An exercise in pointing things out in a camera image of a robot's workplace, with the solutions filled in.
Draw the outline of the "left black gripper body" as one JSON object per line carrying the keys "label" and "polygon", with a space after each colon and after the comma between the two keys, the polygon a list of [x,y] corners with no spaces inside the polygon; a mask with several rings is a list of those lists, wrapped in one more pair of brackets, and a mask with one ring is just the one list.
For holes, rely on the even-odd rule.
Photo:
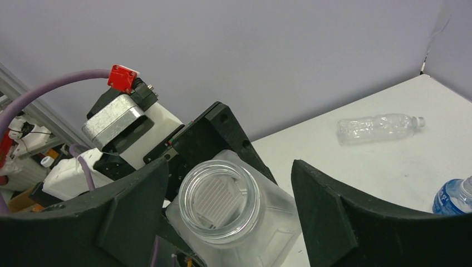
{"label": "left black gripper body", "polygon": [[276,183],[230,107],[218,101],[188,125],[174,130],[143,157],[143,162],[149,164],[159,158],[168,161],[169,181],[165,199],[172,201],[187,173],[223,150],[234,151],[241,160]]}

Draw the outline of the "clear bottle blue-white cap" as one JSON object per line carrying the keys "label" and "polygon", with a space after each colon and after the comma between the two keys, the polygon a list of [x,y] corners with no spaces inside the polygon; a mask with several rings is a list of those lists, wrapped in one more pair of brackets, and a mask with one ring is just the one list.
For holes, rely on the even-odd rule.
{"label": "clear bottle blue-white cap", "polygon": [[336,134],[341,144],[357,145],[405,139],[425,126],[424,117],[389,113],[339,120]]}

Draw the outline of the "large clear bottle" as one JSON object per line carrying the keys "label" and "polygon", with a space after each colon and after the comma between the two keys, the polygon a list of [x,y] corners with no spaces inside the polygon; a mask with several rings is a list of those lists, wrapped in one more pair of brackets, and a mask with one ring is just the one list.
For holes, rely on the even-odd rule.
{"label": "large clear bottle", "polygon": [[302,232],[294,197],[230,150],[185,176],[166,217],[205,266],[281,266]]}

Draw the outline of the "clear bottle blue label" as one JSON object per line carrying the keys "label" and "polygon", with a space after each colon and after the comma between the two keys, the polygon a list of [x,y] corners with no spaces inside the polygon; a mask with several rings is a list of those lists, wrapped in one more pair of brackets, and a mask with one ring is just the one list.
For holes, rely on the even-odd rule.
{"label": "clear bottle blue label", "polygon": [[471,177],[452,179],[434,197],[432,212],[442,215],[471,213]]}

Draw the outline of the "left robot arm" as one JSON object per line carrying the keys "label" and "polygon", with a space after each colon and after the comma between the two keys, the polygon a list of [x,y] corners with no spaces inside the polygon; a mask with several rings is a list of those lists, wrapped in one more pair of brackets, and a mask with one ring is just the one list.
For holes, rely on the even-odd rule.
{"label": "left robot arm", "polygon": [[[167,136],[159,138],[148,131],[141,140],[144,148],[131,156],[131,164],[115,151],[90,149],[79,155],[90,168],[95,188],[119,180],[159,158],[169,165],[169,181],[165,199],[173,201],[185,175],[197,164],[212,159],[223,150],[234,151],[240,159],[265,175],[272,182],[270,169],[253,148],[247,134],[229,106],[215,102],[195,120],[171,127]],[[85,172],[77,158],[63,159],[56,164],[31,198],[43,207],[73,199],[89,191]]]}

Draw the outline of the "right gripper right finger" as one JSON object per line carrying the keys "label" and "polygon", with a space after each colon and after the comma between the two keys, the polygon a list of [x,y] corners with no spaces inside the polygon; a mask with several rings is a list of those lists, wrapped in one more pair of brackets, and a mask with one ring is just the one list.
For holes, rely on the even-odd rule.
{"label": "right gripper right finger", "polygon": [[471,215],[378,199],[294,160],[291,183],[311,266],[470,266]]}

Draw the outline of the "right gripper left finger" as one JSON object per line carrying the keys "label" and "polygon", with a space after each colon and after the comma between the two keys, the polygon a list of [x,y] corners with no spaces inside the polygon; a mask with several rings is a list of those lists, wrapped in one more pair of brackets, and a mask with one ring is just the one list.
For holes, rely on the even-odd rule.
{"label": "right gripper left finger", "polygon": [[168,175],[157,159],[41,212],[1,215],[1,265],[149,266]]}

